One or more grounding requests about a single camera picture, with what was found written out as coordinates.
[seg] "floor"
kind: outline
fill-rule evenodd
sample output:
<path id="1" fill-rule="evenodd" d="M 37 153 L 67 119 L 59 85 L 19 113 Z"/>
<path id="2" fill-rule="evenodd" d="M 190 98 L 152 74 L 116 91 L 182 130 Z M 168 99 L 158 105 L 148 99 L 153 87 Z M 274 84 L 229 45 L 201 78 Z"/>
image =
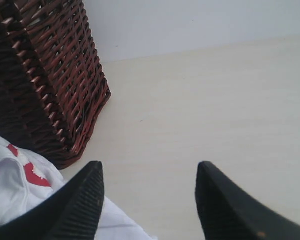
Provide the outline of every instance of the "floor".
<path id="1" fill-rule="evenodd" d="M 300 36 L 105 63 L 112 96 L 70 179 L 104 165 L 106 196 L 160 240 L 201 240 L 197 164 L 300 224 Z"/>

